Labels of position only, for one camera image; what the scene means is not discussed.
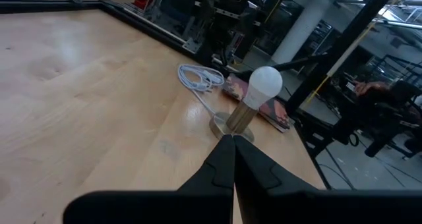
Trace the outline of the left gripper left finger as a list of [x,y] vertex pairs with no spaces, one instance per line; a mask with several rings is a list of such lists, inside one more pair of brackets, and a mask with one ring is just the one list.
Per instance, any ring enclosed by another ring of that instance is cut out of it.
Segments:
[[65,208],[63,223],[232,223],[234,174],[235,140],[225,135],[177,190],[90,192]]

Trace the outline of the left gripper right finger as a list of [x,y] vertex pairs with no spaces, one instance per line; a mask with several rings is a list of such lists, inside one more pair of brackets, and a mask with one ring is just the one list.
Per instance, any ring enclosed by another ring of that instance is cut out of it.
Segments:
[[421,224],[420,191],[319,190],[244,137],[233,139],[244,223]]

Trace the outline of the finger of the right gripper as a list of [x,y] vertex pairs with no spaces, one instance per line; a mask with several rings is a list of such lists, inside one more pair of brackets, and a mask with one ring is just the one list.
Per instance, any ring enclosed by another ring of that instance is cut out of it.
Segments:
[[282,65],[273,65],[273,66],[263,66],[259,67],[254,71],[248,70],[244,72],[231,72],[230,75],[234,75],[240,79],[250,79],[253,74],[258,74],[263,72],[264,74],[268,73],[278,73],[282,70]]

